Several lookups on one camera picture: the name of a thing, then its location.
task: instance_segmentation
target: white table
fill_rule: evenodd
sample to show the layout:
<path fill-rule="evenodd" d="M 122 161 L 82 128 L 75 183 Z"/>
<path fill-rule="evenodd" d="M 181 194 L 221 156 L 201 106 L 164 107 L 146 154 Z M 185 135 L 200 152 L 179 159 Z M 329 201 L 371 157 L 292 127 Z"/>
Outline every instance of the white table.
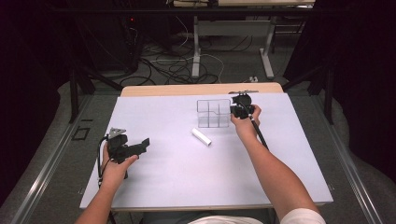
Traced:
<path fill-rule="evenodd" d="M 266 90 L 265 87 L 273 90 L 272 93 L 264 91 L 250 96 L 253 103 L 262 108 L 261 129 L 268 147 L 302 179 L 316 204 L 332 202 L 290 98 L 281 92 L 280 86 L 274 83 L 183 85 L 131 87 L 119 97 L 107 132 L 111 127 L 126 129 L 128 145 L 149 137 L 150 146 L 129 168 L 129 177 L 120 186 L 112 209 L 172 211 L 272 207 L 231 122 L 228 128 L 200 129 L 212 140 L 210 147 L 191 134 L 191 129 L 197 128 L 198 100 L 231 99 L 231 94 L 216 92 Z M 212 92 L 194 93 L 209 88 Z M 151 96 L 142 96 L 143 92 Z M 88 206 L 97 190 L 95 166 L 81 208 Z"/>
<path fill-rule="evenodd" d="M 175 7 L 207 7 L 208 1 L 174 1 Z M 279 7 L 313 5 L 315 0 L 219 0 L 219 7 Z M 199 76 L 200 55 L 199 35 L 255 35 L 265 36 L 264 48 L 260 49 L 265 75 L 274 78 L 274 72 L 268 58 L 268 51 L 276 27 L 276 17 L 269 21 L 198 21 L 194 17 L 194 58 L 193 77 Z"/>

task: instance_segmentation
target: dark background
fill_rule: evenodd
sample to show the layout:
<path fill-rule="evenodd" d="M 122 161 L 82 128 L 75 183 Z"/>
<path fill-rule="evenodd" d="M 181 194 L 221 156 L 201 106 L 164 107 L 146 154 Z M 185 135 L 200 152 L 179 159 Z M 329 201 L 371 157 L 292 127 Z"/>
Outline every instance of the dark background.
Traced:
<path fill-rule="evenodd" d="M 45 3 L 89 7 L 97 2 Z M 349 124 L 350 149 L 396 181 L 396 8 L 391 1 L 341 0 L 318 0 L 315 7 L 351 10 L 343 17 L 309 18 L 284 77 L 294 80 L 318 64 L 335 64 L 334 98 L 342 105 Z M 2 128 L 5 144 L 1 149 L 1 203 L 35 155 L 58 107 L 57 89 L 68 81 L 75 60 L 96 70 L 123 71 L 129 69 L 133 60 L 134 42 L 120 28 L 120 18 L 81 18 L 85 20 L 81 25 L 69 17 L 55 18 L 45 9 L 43 1 L 0 4 L 0 76 L 6 89 L 1 110 L 6 124 Z M 157 29 L 156 20 L 165 21 L 162 30 Z M 177 31 L 169 26 L 167 18 L 136 22 L 136 28 L 145 27 L 142 32 L 165 47 L 170 45 L 169 33 Z M 161 35 L 151 33 L 154 30 Z M 116 62 L 95 46 L 90 32 L 104 38 L 101 42 L 111 46 L 115 50 L 112 53 L 122 62 Z M 309 79 L 313 85 L 325 87 L 323 76 L 321 72 Z"/>

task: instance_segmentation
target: gray floor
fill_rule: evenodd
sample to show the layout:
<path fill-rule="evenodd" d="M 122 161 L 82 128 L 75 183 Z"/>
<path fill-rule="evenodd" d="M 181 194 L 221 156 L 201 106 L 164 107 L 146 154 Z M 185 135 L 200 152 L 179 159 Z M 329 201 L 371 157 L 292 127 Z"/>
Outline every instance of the gray floor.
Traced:
<path fill-rule="evenodd" d="M 247 38 L 238 47 L 244 49 L 249 46 L 243 51 L 213 50 L 231 49 L 242 39 L 244 37 L 217 37 L 211 42 L 203 41 L 202 47 L 208 49 L 204 49 L 202 54 L 211 55 L 202 59 L 208 73 L 220 76 L 222 83 L 244 82 L 251 76 L 257 76 L 260 82 L 271 81 L 265 77 L 258 52 L 258 48 L 262 46 L 261 38 L 253 38 L 251 44 Z M 297 39 L 297 35 L 276 37 L 275 53 L 270 54 L 270 60 L 276 74 L 275 81 L 279 83 L 286 82 L 281 75 Z M 156 56 L 147 58 L 151 61 L 158 60 Z M 161 60 L 172 58 L 160 57 Z M 147 76 L 148 72 L 148 68 L 140 64 L 134 76 Z M 155 72 L 152 78 L 157 84 L 164 84 L 166 81 L 164 76 Z M 123 85 L 134 85 L 141 81 L 126 80 Z M 71 114 L 68 84 L 59 89 L 62 99 L 56 117 L 20 182 L 1 207 L 1 223 L 71 223 L 81 213 L 78 209 L 82 197 L 80 191 L 88 182 L 95 162 L 97 142 L 106 131 L 115 99 L 119 94 L 101 82 L 94 83 L 97 92 L 93 96 L 81 94 L 82 113 L 72 125 L 68 124 Z M 322 215 L 328 223 L 381 223 L 381 220 L 382 223 L 392 223 L 396 220 L 396 216 L 393 215 L 393 211 L 396 211 L 394 183 L 348 153 L 348 127 L 341 106 L 334 102 L 335 123 L 329 126 L 320 112 L 322 96 L 308 96 L 306 84 L 302 83 L 292 88 L 288 94 L 317 157 L 319 167 L 326 181 L 333 187 L 334 203 L 320 207 Z M 85 132 L 83 130 L 88 129 L 85 140 L 76 140 Z M 49 172 L 43 172 L 43 168 L 49 168 Z M 43 178 L 47 178 L 49 182 L 43 184 L 37 181 Z M 131 223 L 132 220 L 136 223 L 140 218 L 139 213 L 116 214 L 119 223 Z"/>

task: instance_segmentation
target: hand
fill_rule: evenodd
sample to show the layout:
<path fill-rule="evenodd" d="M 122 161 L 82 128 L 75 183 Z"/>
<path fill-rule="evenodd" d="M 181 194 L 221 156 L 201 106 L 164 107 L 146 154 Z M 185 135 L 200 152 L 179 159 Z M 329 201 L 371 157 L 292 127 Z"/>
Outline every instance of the hand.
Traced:
<path fill-rule="evenodd" d="M 102 161 L 102 170 L 106 167 L 105 172 L 103 173 L 103 182 L 102 188 L 110 189 L 112 191 L 117 191 L 120 187 L 123 178 L 125 177 L 125 172 L 128 167 L 134 163 L 138 157 L 133 155 L 130 158 L 127 158 L 123 163 L 117 164 L 113 161 L 109 161 L 108 152 L 107 152 L 107 143 L 103 147 L 103 161 Z"/>
<path fill-rule="evenodd" d="M 257 125 L 260 125 L 259 115 L 262 112 L 262 109 L 258 105 L 254 106 L 254 112 L 252 117 L 256 121 Z M 238 134 L 239 138 L 245 139 L 249 137 L 257 137 L 256 130 L 253 127 L 253 124 L 250 121 L 250 118 L 247 119 L 240 119 L 236 118 L 234 114 L 231 114 L 231 122 L 235 125 L 236 133 Z"/>

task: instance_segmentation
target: forearm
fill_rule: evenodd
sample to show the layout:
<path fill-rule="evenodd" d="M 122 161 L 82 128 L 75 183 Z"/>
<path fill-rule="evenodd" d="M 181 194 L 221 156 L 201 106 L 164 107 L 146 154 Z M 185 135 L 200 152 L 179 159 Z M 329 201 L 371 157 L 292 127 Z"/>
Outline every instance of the forearm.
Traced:
<path fill-rule="evenodd" d="M 115 193 L 113 189 L 100 188 L 76 223 L 107 223 Z"/>
<path fill-rule="evenodd" d="M 263 190 L 281 219 L 296 208 L 318 211 L 303 183 L 253 136 L 241 136 Z"/>

